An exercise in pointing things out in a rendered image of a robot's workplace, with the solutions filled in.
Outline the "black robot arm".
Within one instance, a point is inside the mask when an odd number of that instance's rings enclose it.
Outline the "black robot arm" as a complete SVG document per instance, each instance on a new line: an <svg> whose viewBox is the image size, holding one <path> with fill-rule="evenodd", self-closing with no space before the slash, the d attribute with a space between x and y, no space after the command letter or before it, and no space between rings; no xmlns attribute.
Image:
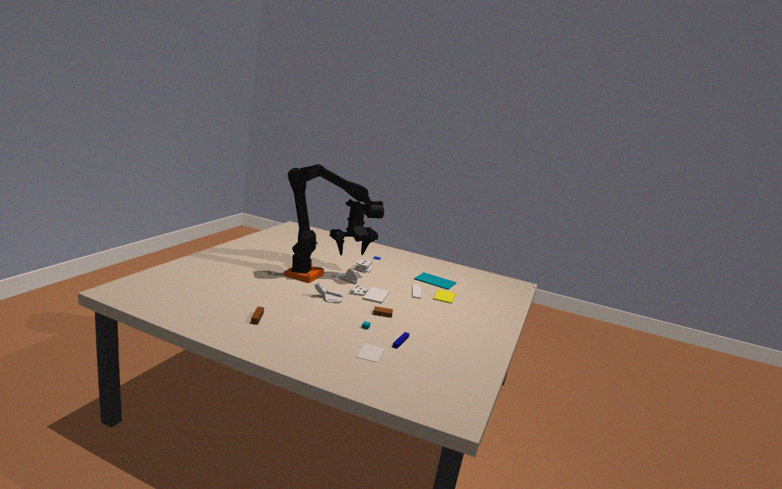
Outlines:
<svg viewBox="0 0 782 489"><path fill-rule="evenodd" d="M312 259L310 259L310 255L316 248L317 242L316 233L310 231L310 221L308 221L306 185L307 181L316 179L317 177L322 177L323 179L334 183L334 185L337 185L347 193L350 193L351 197L357 199L357 201L363 201L363 203L365 203L361 204L360 202L352 201L352 199L346 202L347 206L350 206L350 217L352 219L364 219L364 215L367 215L367 219L383 219L383 202L371 201L367 188L352 181L342 179L342 177L335 175L320 164L303 167L301 169L291 169L288 171L288 180L289 183L291 183L291 188L294 192L296 213L300 227L298 242L292 247L295 254L293 255L293 269L291 272L308 274L308 272L312 270ZM360 222L360 225L352 223L350 226L350 235L354 237L356 242L366 241L367 237L372 235L372 228L364 227L363 222Z"/></svg>

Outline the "yellow flat plate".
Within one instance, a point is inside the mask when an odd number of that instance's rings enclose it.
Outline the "yellow flat plate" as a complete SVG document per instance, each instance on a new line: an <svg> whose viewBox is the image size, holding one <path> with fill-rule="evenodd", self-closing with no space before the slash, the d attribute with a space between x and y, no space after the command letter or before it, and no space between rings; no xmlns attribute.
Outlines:
<svg viewBox="0 0 782 489"><path fill-rule="evenodd" d="M446 302L448 304L452 304L454 301L456 293L455 292L449 292L449 291L443 291L438 290L434 300L440 301L440 302Z"/></svg>

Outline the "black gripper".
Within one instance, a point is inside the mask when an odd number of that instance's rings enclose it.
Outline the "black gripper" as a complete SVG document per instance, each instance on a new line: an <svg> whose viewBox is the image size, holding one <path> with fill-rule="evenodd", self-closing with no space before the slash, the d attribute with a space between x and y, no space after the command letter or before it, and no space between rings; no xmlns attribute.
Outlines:
<svg viewBox="0 0 782 489"><path fill-rule="evenodd" d="M352 223L356 223L356 225L360 225L360 222L363 222L363 225L365 225L364 219L352 219L351 217L348 217L348 227L346 227L347 232L342 232L340 229L332 229L330 231L329 236L331 238L334 238L334 240L337 242L337 246L339 249L339 254L342 255L343 253L343 243L344 243L344 236L352 236L350 235L350 226ZM378 234L376 231L373 231L372 229L372 235L367 237L366 241L361 241L361 255L363 255L366 251L366 248L369 246L370 242L373 242L378 239Z"/></svg>

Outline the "dark blue rectangular bar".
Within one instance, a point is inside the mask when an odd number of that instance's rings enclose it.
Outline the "dark blue rectangular bar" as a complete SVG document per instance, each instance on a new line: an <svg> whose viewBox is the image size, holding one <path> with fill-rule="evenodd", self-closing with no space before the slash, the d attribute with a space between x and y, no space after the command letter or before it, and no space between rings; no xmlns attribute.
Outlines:
<svg viewBox="0 0 782 489"><path fill-rule="evenodd" d="M393 342L393 348L399 348L407 338L409 338L409 332L403 332L403 334Z"/></svg>

